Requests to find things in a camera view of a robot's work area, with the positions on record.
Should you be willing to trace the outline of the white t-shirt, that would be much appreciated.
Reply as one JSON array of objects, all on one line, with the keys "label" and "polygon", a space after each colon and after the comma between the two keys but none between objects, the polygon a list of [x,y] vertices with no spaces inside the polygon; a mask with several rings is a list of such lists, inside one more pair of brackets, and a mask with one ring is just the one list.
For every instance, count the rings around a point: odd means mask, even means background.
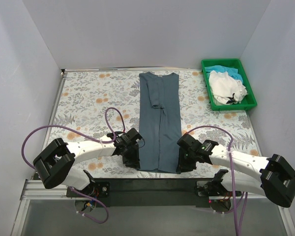
[{"label": "white t-shirt", "polygon": [[209,87],[215,105],[241,103],[248,94],[241,80],[232,78],[228,72],[211,71],[208,74]]}]

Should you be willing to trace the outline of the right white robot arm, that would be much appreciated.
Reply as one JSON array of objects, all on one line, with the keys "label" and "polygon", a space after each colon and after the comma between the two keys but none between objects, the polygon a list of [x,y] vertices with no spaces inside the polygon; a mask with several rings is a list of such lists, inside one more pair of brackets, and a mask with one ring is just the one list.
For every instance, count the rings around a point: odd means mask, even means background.
[{"label": "right white robot arm", "polygon": [[190,172],[197,163],[221,166],[214,177],[198,185],[201,196],[223,196],[232,191],[267,197],[281,207],[290,207],[295,197],[295,170],[278,154],[253,156],[228,149],[211,140],[199,142],[184,134],[179,146],[178,172]]}]

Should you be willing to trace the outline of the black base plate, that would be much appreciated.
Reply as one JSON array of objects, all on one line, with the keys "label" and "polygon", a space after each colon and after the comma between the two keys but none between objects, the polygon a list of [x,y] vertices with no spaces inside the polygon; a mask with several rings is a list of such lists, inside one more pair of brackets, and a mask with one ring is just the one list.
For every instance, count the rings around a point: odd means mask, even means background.
[{"label": "black base plate", "polygon": [[209,197],[198,186],[212,178],[99,178],[98,200],[107,207],[209,207]]}]

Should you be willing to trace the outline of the green plastic bin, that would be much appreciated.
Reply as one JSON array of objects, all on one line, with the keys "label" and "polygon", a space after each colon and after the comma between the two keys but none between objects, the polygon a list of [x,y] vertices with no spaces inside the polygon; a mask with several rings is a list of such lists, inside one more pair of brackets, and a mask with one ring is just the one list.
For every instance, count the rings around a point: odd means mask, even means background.
[{"label": "green plastic bin", "polygon": [[[239,74],[243,78],[243,85],[246,87],[248,94],[244,97],[241,103],[233,104],[233,105],[222,105],[218,106],[214,104],[213,96],[209,87],[208,82],[208,73],[206,73],[205,67],[221,65],[231,68],[238,69]],[[239,59],[231,58],[231,59],[204,59],[201,61],[202,72],[205,79],[205,84],[208,91],[208,96],[210,100],[210,106],[213,111],[237,111],[237,110],[250,110],[257,106],[256,98],[251,89],[250,83],[242,66],[242,63]]]}]

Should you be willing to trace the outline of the dark blue-grey t-shirt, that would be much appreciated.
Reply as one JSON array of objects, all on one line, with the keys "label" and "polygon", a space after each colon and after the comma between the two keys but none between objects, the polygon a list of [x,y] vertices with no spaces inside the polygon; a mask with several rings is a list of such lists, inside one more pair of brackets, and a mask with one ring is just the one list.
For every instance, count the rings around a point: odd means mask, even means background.
[{"label": "dark blue-grey t-shirt", "polygon": [[179,75],[141,73],[139,133],[145,144],[139,150],[142,171],[176,173],[181,137]]}]

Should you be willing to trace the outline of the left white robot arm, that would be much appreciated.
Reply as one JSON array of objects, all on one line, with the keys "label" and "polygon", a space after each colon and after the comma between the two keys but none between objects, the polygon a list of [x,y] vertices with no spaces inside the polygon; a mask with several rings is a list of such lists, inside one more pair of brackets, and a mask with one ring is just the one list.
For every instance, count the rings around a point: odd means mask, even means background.
[{"label": "left white robot arm", "polygon": [[140,141],[144,142],[144,139],[134,128],[126,133],[108,133],[97,142],[66,143],[57,138],[34,159],[33,166],[46,189],[62,184],[73,187],[85,197],[94,196],[99,192],[95,179],[88,171],[75,169],[74,165],[98,157],[118,155],[125,166],[138,169]]}]

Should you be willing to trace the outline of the floral patterned table mat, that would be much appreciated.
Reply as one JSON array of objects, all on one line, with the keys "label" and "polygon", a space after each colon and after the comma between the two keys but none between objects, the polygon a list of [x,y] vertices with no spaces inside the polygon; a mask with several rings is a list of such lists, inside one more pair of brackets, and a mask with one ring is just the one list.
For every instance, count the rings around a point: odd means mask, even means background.
[{"label": "floral patterned table mat", "polygon": [[[57,103],[49,140],[83,141],[100,138],[111,130],[139,127],[140,83],[138,70],[69,72]],[[210,107],[203,74],[177,71],[182,133],[260,155],[250,119],[245,111],[216,112]]]}]

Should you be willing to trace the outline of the light blue t-shirt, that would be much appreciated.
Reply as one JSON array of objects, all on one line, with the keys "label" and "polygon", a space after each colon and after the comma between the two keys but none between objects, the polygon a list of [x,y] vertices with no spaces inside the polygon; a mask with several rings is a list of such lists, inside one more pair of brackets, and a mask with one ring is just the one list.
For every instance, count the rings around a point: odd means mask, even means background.
[{"label": "light blue t-shirt", "polygon": [[221,65],[214,65],[214,66],[207,66],[205,67],[206,73],[210,73],[211,71],[216,71],[216,72],[228,72],[229,76],[231,76],[235,80],[239,80],[243,83],[243,78],[239,74],[238,69],[236,68],[231,68],[231,67],[226,67],[226,66],[221,66]]}]

